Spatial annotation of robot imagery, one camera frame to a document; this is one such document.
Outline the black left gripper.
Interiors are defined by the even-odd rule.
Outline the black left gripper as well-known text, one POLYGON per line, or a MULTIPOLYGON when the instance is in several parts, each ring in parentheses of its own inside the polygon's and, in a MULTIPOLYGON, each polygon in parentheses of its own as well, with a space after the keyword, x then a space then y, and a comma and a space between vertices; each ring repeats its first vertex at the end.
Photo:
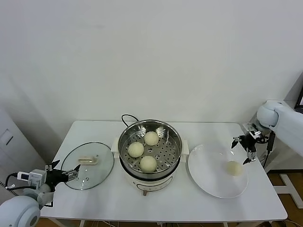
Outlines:
POLYGON ((80 165, 77 165, 74 169, 68 171, 62 171, 55 169, 60 160, 53 161, 51 164, 45 165, 46 184, 49 186, 56 186, 59 183, 65 183, 67 181, 74 180, 79 175, 80 165))

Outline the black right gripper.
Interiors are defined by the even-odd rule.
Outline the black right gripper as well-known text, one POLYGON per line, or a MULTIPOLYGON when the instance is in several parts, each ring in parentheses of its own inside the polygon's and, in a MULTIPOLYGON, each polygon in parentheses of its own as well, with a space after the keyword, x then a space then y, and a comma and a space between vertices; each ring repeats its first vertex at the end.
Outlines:
POLYGON ((255 139, 251 134, 240 135, 238 137, 233 137, 233 142, 231 149, 233 149, 239 142, 242 147, 247 151, 247 158, 244 160, 243 165, 255 161, 256 157, 256 147, 257 139, 255 139))

